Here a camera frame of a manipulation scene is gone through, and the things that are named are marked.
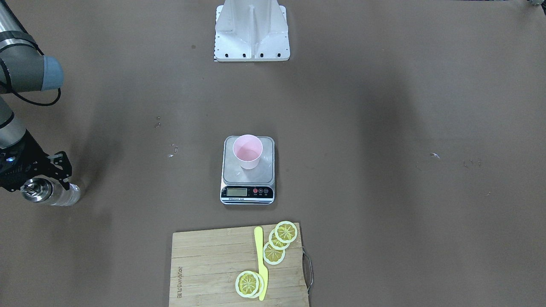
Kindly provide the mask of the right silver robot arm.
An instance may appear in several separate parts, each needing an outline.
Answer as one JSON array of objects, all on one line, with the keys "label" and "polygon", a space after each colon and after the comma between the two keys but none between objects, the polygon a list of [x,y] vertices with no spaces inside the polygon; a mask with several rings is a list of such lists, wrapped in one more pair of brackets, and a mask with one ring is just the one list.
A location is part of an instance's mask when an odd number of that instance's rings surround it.
[{"label": "right silver robot arm", "polygon": [[[14,95],[39,107],[61,98],[64,74],[60,62],[47,56],[3,0],[0,4],[0,83],[2,95]],[[43,151],[5,100],[0,102],[1,187],[24,190],[27,181],[43,176],[66,191],[72,166],[66,152]]]}]

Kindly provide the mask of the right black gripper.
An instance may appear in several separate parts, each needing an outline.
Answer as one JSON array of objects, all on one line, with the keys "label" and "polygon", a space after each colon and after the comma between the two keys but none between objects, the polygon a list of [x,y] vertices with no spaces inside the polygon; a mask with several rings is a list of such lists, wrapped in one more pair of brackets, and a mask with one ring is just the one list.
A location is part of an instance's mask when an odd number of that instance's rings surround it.
[{"label": "right black gripper", "polygon": [[70,190],[73,168],[65,151],[47,155],[28,130],[16,144],[0,151],[0,186],[9,192],[39,175],[56,179],[64,190]]}]

